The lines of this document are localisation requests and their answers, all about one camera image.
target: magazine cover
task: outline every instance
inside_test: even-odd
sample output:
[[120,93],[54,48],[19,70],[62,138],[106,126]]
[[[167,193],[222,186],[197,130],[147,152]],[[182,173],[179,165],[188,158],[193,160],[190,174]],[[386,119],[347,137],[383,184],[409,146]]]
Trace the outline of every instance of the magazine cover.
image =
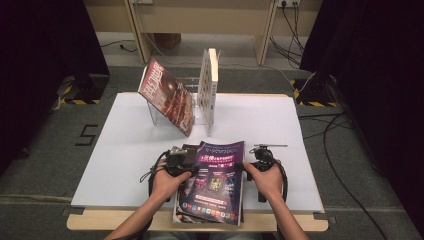
[[193,128],[192,96],[181,81],[152,59],[138,92],[186,136]]
[[216,145],[201,142],[197,175],[187,180],[176,197],[174,216],[180,222],[220,222],[240,225],[244,141]]

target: white tabletop surface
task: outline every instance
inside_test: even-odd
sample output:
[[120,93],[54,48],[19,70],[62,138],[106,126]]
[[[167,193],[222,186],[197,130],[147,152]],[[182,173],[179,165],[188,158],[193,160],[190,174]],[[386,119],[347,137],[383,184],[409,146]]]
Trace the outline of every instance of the white tabletop surface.
[[[287,204],[292,211],[323,211],[321,198],[306,154],[294,101],[273,95],[227,95],[216,98],[211,137],[203,125],[194,125],[186,137],[165,118],[155,126],[146,100],[138,93],[120,93],[112,106],[71,205],[75,207],[138,207],[148,198],[147,179],[140,177],[159,155],[172,146],[246,142],[245,161],[256,159],[249,150],[254,144],[270,147],[282,161],[288,176]],[[245,210],[271,210],[257,201],[252,181],[243,182]],[[171,202],[164,208],[172,208]]]

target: floor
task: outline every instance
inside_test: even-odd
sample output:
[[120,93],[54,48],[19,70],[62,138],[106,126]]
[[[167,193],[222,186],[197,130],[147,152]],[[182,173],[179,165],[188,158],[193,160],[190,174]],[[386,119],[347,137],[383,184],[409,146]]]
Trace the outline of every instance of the floor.
[[[134,91],[142,64],[132,34],[98,33],[111,78],[100,104],[59,105],[29,147],[29,156],[16,159],[0,178],[0,239],[102,239],[109,231],[66,228],[70,201],[84,172],[92,144],[80,133],[98,136],[117,92]],[[275,38],[288,49],[290,38]],[[219,90],[223,92],[285,93],[290,83],[309,72],[291,66],[272,44],[264,66],[257,66],[248,36],[182,35],[174,49],[160,48],[153,57],[180,76],[197,76],[203,49],[220,54]],[[120,45],[130,50],[122,50]],[[245,85],[234,85],[230,82]],[[311,239],[422,239],[387,180],[373,167],[357,131],[346,115],[328,128],[341,107],[297,106],[304,143],[330,227],[308,232]]]

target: controller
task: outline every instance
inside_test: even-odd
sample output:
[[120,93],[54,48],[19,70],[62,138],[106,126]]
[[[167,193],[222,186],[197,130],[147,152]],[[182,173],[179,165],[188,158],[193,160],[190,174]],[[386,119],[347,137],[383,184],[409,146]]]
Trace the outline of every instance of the controller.
[[[268,149],[268,146],[259,145],[259,147],[250,150],[249,153],[255,154],[255,158],[258,161],[252,163],[252,165],[261,172],[268,171],[272,166],[274,166],[274,164],[278,165],[281,175],[283,177],[283,199],[284,201],[286,201],[288,187],[287,175],[283,166],[274,158],[271,150]],[[252,181],[252,175],[249,172],[247,172],[247,181]],[[266,202],[266,198],[259,191],[258,202]]]
[[182,173],[188,171],[191,172],[192,176],[197,174],[197,172],[199,171],[199,167],[193,166],[193,159],[189,159],[187,157],[190,151],[197,150],[196,147],[197,146],[189,146],[187,149],[183,149],[174,146],[171,148],[171,150],[165,151],[159,156],[159,158],[156,160],[155,165],[150,168],[150,171],[140,178],[140,182],[142,182],[150,174],[149,196],[152,194],[153,181],[158,172],[156,170],[157,167],[163,167],[163,170],[165,170],[169,175],[173,177],[177,177]]

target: person's right hand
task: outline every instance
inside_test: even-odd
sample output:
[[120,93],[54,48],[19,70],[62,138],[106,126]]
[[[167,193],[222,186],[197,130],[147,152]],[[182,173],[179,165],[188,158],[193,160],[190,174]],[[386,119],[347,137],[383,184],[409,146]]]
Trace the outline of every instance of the person's right hand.
[[252,174],[252,178],[255,180],[258,191],[262,193],[266,199],[269,200],[269,198],[275,194],[281,197],[283,177],[281,176],[281,172],[277,164],[274,164],[270,169],[268,169],[268,171],[265,172],[259,171],[251,163],[244,163],[244,168]]
[[157,167],[156,171],[151,196],[157,196],[159,199],[163,200],[163,202],[172,197],[178,190],[180,184],[191,177],[190,172],[184,172],[177,177],[173,177],[169,175],[163,167]]

